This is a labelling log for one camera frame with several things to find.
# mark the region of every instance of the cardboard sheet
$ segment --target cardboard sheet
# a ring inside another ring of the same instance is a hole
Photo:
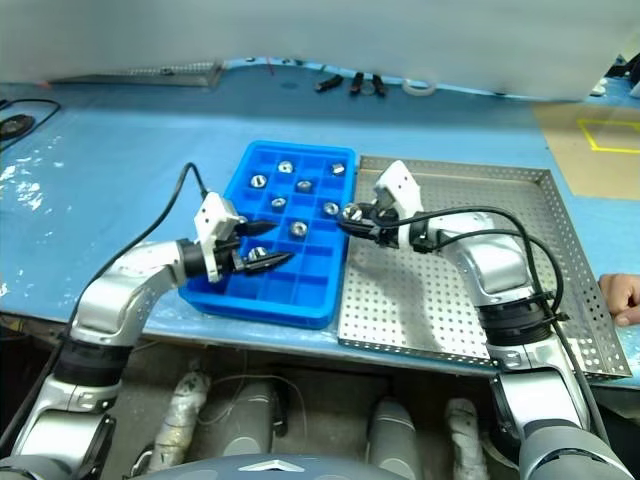
[[[640,200],[640,110],[566,103],[533,110],[575,195]]]

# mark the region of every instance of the perforated metal tray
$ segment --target perforated metal tray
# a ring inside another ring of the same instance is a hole
[[[371,201],[378,175],[396,159],[363,156],[356,201]],[[598,285],[549,170],[405,161],[427,210],[493,205],[517,215],[557,256],[565,280],[561,309],[574,351],[594,377],[630,376]],[[512,228],[496,218],[497,228]],[[555,289],[553,270],[535,252],[540,280]],[[490,365],[476,312],[458,272],[436,255],[382,249],[351,238],[338,332],[342,344],[399,354]]]

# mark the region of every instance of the blue plastic tray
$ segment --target blue plastic tray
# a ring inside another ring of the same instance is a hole
[[[288,160],[293,173],[281,173],[278,164]],[[331,165],[341,163],[345,172],[336,176]],[[262,189],[251,187],[254,175],[267,177]],[[309,193],[296,191],[300,180],[312,182]],[[331,201],[343,207],[353,197],[355,152],[345,148],[316,147],[274,142],[254,142],[245,152],[225,191],[239,214],[264,219],[278,227],[260,237],[244,239],[242,256],[256,246],[287,251],[295,256],[277,269],[256,276],[235,274],[210,284],[206,276],[189,280],[180,295],[198,310],[249,320],[324,328],[333,319],[342,280],[346,236],[328,217],[323,206]],[[287,199],[276,212],[271,200]],[[304,238],[290,234],[292,222],[307,224]]]

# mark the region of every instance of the electric wire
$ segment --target electric wire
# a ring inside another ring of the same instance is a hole
[[[437,244],[434,249],[443,248],[453,242],[463,240],[464,238],[470,238],[470,237],[479,236],[479,235],[503,233],[505,235],[519,236],[522,238],[522,242],[525,249],[525,256],[527,257],[527,266],[529,267],[529,272],[531,273],[531,281],[533,283],[533,289],[536,295],[543,294],[543,290],[542,290],[542,285],[540,283],[540,278],[538,276],[538,270],[535,265],[535,259],[533,257],[533,249],[531,248],[531,244],[535,243],[546,254],[547,258],[551,262],[552,268],[554,270],[554,274],[556,276],[556,294],[555,294],[555,298],[552,306],[549,306],[549,304],[546,301],[542,302],[542,306],[545,309],[545,313],[547,314],[547,316],[549,318],[553,318],[551,324],[553,326],[554,331],[556,332],[556,335],[558,336],[558,339],[560,340],[560,344],[562,345],[562,348],[565,350],[567,356],[569,357],[569,361],[574,370],[576,381],[578,382],[582,395],[584,396],[585,402],[587,404],[587,408],[589,410],[589,414],[593,421],[593,429],[595,430],[596,434],[598,435],[598,437],[600,437],[600,439],[603,442],[605,442],[607,445],[610,445],[609,436],[607,434],[606,427],[602,420],[602,415],[600,414],[600,410],[598,409],[597,402],[595,400],[595,397],[593,396],[593,391],[591,390],[589,382],[587,381],[587,377],[585,376],[584,371],[582,370],[582,367],[578,362],[578,359],[573,353],[571,344],[569,343],[569,340],[566,334],[564,333],[564,331],[562,330],[560,324],[558,323],[557,317],[555,315],[558,308],[560,307],[560,302],[562,301],[562,295],[564,293],[564,280],[562,277],[562,270],[560,269],[560,265],[548,246],[546,246],[541,240],[535,237],[534,237],[535,238],[535,241],[534,241],[534,238],[532,238],[532,236],[527,233],[526,229],[524,228],[524,225],[511,212],[508,212],[507,210],[497,208],[497,207],[490,207],[490,206],[454,207],[454,208],[438,210],[435,212],[420,213],[403,220],[397,220],[397,221],[391,221],[391,222],[381,221],[379,218],[378,210],[374,208],[373,215],[371,216],[371,220],[373,221],[374,224],[376,224],[376,226],[380,228],[396,228],[404,225],[410,225],[412,223],[430,220],[432,218],[448,216],[448,215],[457,215],[460,213],[493,213],[510,220],[511,223],[513,223],[514,226],[516,227],[517,232],[513,232],[510,230],[502,230],[502,229],[488,229],[488,230],[479,230],[476,232],[467,232]]]
[[[38,393],[40,392],[40,389],[42,388],[42,385],[44,384],[45,379],[47,378],[47,376],[53,370],[55,362],[58,360],[58,357],[60,356],[60,352],[62,351],[62,347],[63,347],[63,344],[64,344],[64,339],[67,338],[69,336],[69,333],[71,332],[71,326],[72,326],[72,323],[73,323],[73,319],[75,318],[76,313],[78,312],[78,306],[80,304],[80,300],[82,299],[82,295],[84,294],[86,289],[96,279],[101,277],[107,270],[109,270],[109,268],[111,268],[111,266],[115,263],[115,261],[118,258],[120,258],[122,255],[124,255],[129,250],[131,250],[131,248],[135,247],[142,240],[144,240],[151,232],[153,232],[165,220],[165,218],[167,218],[167,216],[169,215],[169,213],[173,209],[173,206],[175,205],[176,200],[178,199],[178,195],[180,194],[180,191],[182,190],[185,178],[186,178],[186,176],[187,176],[187,174],[189,173],[190,170],[193,171],[193,173],[194,173],[194,175],[196,177],[196,181],[198,183],[198,187],[200,188],[201,197],[204,199],[206,197],[206,195],[209,193],[207,188],[206,188],[206,186],[204,185],[204,182],[202,181],[202,177],[200,175],[198,167],[195,164],[191,163],[191,162],[186,163],[184,165],[184,167],[182,167],[182,170],[180,171],[180,175],[178,176],[178,180],[176,181],[175,187],[173,189],[173,193],[171,194],[171,197],[169,198],[169,201],[167,202],[166,206],[164,207],[164,209],[162,210],[160,215],[158,215],[158,217],[147,228],[145,228],[142,233],[137,235],[133,240],[131,240],[124,247],[122,247],[115,255],[113,255],[93,275],[93,277],[91,277],[91,279],[87,282],[86,286],[82,289],[82,292],[78,296],[78,299],[76,300],[76,302],[75,302],[75,304],[73,306],[73,310],[71,311],[71,315],[69,316],[69,321],[65,325],[65,329],[64,329],[63,334],[62,334],[62,341],[58,342],[58,344],[54,347],[53,351],[49,355],[49,358],[47,359],[47,362],[45,363],[45,365],[42,368],[40,374],[38,375],[38,378],[36,379],[35,383],[33,384],[31,389],[27,393],[27,396],[24,398],[24,400],[22,401],[22,403],[18,407],[18,410],[16,411],[16,413],[11,418],[11,421],[7,425],[7,428],[5,428],[5,430],[2,432],[2,435],[0,436],[0,451],[3,450],[6,447],[7,442],[13,436],[13,433],[15,432],[15,430],[26,419],[27,415],[29,414],[29,412],[31,410],[31,407],[33,406],[33,404],[35,403],[35,401],[36,401],[36,399],[38,397]]]
[[[51,119],[51,117],[53,117],[56,113],[58,113],[58,111],[60,111],[60,109],[62,108],[62,105],[60,105],[60,103],[56,102],[55,100],[49,100],[48,98],[18,98],[16,100],[10,100],[4,103],[3,105],[0,106],[0,110],[9,108],[17,103],[48,103],[49,105],[53,105],[53,109],[42,120],[37,122],[33,127],[31,127],[29,130],[24,132],[22,135],[19,135],[18,137],[11,140],[9,143],[2,145],[0,147],[0,152],[4,152],[5,150],[13,147],[16,143],[18,143],[20,140],[22,140],[26,136],[31,135],[35,130],[37,130],[38,128],[42,127],[42,125],[47,123]]]

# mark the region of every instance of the metal nut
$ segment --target metal nut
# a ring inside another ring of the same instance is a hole
[[[355,203],[349,203],[344,207],[344,210],[342,210],[342,217],[345,220],[359,222],[362,220],[362,209]]]
[[[304,237],[307,235],[307,224],[304,222],[293,222],[289,231],[294,237]]]
[[[264,188],[267,184],[267,177],[264,175],[254,175],[251,177],[251,186],[253,188]]]
[[[281,212],[282,210],[284,210],[286,204],[287,199],[284,197],[277,197],[271,200],[271,208],[277,212]]]
[[[283,160],[278,164],[278,171],[280,173],[293,173],[293,163],[289,160]]]
[[[326,215],[329,215],[330,217],[333,217],[333,216],[337,215],[338,212],[340,212],[340,207],[338,206],[337,203],[326,202],[324,204],[324,206],[322,207],[322,210],[324,211],[324,213]]]
[[[333,165],[331,165],[331,173],[335,176],[344,175],[344,171],[344,165],[341,163],[334,163]]]
[[[296,184],[296,190],[302,193],[309,193],[313,184],[309,180],[300,180]]]
[[[255,262],[259,258],[264,258],[267,255],[268,255],[268,252],[266,248],[253,247],[251,250],[249,250],[249,253],[247,254],[247,258],[249,259],[250,262]]]

